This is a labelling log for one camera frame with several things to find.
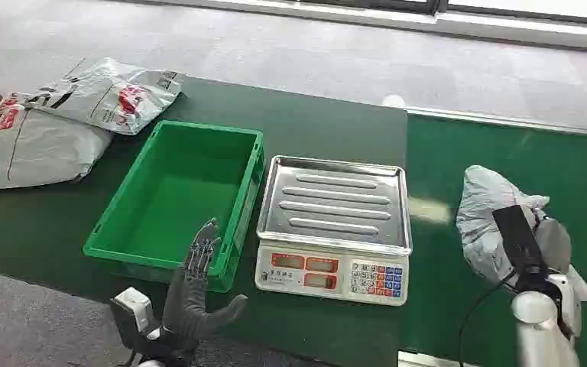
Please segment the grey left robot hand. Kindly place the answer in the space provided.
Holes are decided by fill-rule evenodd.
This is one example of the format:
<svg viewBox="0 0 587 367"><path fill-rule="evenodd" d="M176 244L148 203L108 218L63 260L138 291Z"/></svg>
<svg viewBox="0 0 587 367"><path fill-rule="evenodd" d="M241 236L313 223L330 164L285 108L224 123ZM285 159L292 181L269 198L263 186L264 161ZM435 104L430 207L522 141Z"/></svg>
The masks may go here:
<svg viewBox="0 0 587 367"><path fill-rule="evenodd" d="M219 242L218 223L211 218L193 237L170 282L162 326L184 351L193 351L201 339L236 320L248 302L246 295L239 294L212 313L206 310L209 263Z"/></svg>

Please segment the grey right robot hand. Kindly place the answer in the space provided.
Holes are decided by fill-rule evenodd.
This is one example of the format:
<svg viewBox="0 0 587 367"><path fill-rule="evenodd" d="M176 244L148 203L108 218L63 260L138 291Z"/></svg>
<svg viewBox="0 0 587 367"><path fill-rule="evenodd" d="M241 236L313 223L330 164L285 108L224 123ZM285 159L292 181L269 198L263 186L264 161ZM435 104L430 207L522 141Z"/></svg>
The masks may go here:
<svg viewBox="0 0 587 367"><path fill-rule="evenodd" d="M536 219L533 212L521 205L506 206L492 212L501 233L504 253L511 264L511 274L504 282L515 280L515 293L537 291L554 300L562 298L560 286L551 275L565 275L572 257L572 241L566 228L550 217Z"/></svg>

